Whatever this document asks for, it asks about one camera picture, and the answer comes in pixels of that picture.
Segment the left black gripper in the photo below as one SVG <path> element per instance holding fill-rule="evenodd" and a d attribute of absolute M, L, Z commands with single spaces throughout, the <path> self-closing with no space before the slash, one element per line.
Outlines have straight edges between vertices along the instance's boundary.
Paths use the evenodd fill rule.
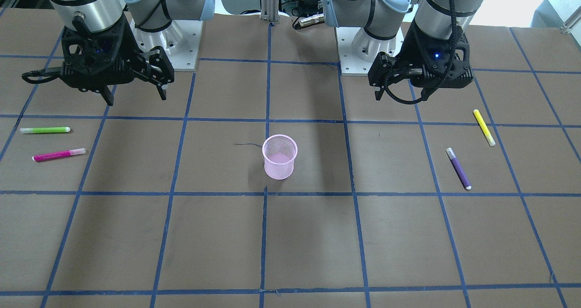
<path fill-rule="evenodd" d="M 401 100 L 389 87 L 403 79 L 410 79 L 415 87 L 461 89 L 473 82 L 469 62 L 470 47 L 461 26 L 456 26 L 456 39 L 451 49 L 450 39 L 434 38 L 413 22 L 396 57 L 377 54 L 368 72 L 369 85 L 376 87 L 375 99 L 388 94 Z"/>

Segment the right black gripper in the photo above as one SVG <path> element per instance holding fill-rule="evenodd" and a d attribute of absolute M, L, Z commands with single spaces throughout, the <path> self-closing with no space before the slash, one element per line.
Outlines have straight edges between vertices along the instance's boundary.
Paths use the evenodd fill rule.
<path fill-rule="evenodd" d="M 139 78 L 156 86 L 165 101 L 167 88 L 175 80 L 175 70 L 162 46 L 142 53 L 125 14 L 102 31 L 90 31 L 87 18 L 73 17 L 72 27 L 64 28 L 61 39 L 64 62 L 60 80 L 70 87 L 98 91 L 107 106 L 114 105 L 108 86 Z"/>

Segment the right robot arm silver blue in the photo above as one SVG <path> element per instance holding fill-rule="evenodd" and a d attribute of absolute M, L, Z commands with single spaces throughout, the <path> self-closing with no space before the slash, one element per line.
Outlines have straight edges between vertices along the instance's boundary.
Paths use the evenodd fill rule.
<path fill-rule="evenodd" d="M 112 106 L 110 87 L 139 79 L 162 100 L 175 81 L 178 60 L 195 54 L 195 33 L 215 14 L 216 0 L 49 0 L 64 22 L 64 61 L 22 75 L 29 83 L 60 79 L 81 92 L 100 94 Z"/>

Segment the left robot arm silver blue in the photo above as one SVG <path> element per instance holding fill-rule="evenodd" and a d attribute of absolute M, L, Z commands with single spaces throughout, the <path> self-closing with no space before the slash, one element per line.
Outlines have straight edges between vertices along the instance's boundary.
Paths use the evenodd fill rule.
<path fill-rule="evenodd" d="M 322 0 L 330 27 L 356 27 L 352 48 L 371 66 L 375 99 L 415 105 L 438 89 L 462 89 L 474 80 L 465 29 L 483 0 L 418 0 L 417 12 L 397 54 L 398 35 L 413 0 Z"/>

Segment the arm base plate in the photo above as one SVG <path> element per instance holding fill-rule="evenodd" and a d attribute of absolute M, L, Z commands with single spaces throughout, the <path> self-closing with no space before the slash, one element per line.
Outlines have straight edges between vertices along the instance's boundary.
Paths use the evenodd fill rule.
<path fill-rule="evenodd" d="M 395 57 L 404 41 L 401 28 L 389 40 L 375 39 L 362 27 L 337 27 L 335 32 L 341 74 L 344 76 L 367 76 L 378 53 Z"/>
<path fill-rule="evenodd" d="M 172 67 L 179 72 L 194 72 L 197 67 L 198 53 L 204 22 L 190 20 L 174 20 L 165 30 L 150 33 L 130 26 L 137 45 L 143 52 L 154 47 L 164 48 Z"/>

